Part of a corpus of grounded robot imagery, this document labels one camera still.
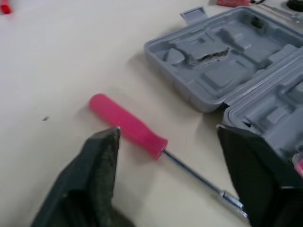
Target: white table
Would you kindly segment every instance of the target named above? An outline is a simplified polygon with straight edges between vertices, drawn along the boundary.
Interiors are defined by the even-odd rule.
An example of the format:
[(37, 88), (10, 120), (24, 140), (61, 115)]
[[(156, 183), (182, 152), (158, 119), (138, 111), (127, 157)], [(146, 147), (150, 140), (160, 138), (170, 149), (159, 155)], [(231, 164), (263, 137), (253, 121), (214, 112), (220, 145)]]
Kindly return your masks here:
[[(0, 16), (0, 226), (30, 225), (85, 139), (107, 128), (87, 108), (106, 93), (169, 139), (168, 150), (235, 194), (202, 114), (150, 69), (143, 44), (185, 23), (207, 0), (27, 0)], [(113, 203), (138, 227), (247, 226), (165, 158), (121, 140)]]

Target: tool case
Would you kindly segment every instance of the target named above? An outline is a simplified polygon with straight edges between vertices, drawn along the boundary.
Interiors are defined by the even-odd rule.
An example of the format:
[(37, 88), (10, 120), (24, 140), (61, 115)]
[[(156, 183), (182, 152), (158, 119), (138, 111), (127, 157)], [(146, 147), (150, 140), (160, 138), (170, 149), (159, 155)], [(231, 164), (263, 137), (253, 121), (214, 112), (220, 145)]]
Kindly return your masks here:
[(147, 42), (147, 61), (198, 110), (224, 107), (218, 135), (250, 224), (301, 226), (303, 35), (249, 7), (181, 15), (188, 26)]

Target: molded compartment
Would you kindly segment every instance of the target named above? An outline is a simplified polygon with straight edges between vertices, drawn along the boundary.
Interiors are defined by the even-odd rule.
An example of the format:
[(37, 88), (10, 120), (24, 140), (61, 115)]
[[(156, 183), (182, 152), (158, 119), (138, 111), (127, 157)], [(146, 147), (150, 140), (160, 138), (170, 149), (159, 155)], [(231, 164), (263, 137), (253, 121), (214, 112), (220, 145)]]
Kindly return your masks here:
[(211, 112), (262, 85), (262, 72), (301, 46), (302, 34), (239, 7), (149, 41), (145, 53), (187, 101)]
[(303, 54), (224, 112), (225, 124), (262, 136), (284, 160), (303, 152), (302, 63)]

